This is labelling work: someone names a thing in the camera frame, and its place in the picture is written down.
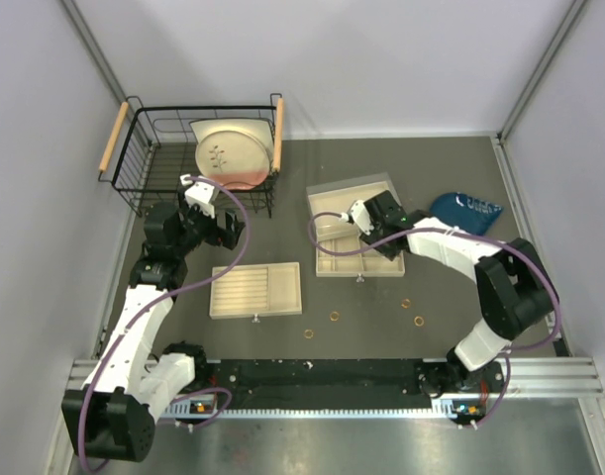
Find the beige ring slot tray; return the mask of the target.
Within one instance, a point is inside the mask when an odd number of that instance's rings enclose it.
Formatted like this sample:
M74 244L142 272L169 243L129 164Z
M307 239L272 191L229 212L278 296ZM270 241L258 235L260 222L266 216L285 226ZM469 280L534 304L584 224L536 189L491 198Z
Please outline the beige ring slot tray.
M302 314L298 262L238 265L211 284L212 320Z

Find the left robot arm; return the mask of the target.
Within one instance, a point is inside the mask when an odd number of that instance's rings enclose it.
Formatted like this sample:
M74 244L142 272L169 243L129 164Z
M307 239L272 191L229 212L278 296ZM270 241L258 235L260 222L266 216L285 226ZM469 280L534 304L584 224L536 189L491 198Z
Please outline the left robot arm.
M202 244L245 252L249 215L240 207L211 217L198 205L160 202L150 207L144 234L108 344L82 386L67 390L61 402L74 453L84 468L92 458L102 463L144 460L168 406L218 391L199 345L173 343L153 369L146 363L177 297L197 287L184 282L187 255Z

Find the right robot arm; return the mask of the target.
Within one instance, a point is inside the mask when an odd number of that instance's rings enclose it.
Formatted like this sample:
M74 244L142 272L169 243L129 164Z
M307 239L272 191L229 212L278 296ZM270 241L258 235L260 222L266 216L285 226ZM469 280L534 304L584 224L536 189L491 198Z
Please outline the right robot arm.
M407 252L469 278L477 288L481 317L447 356L450 384L472 390L483 367L546 315L558 296L532 243L475 236L423 211L406 212L389 191L356 200L349 221L359 239L389 260Z

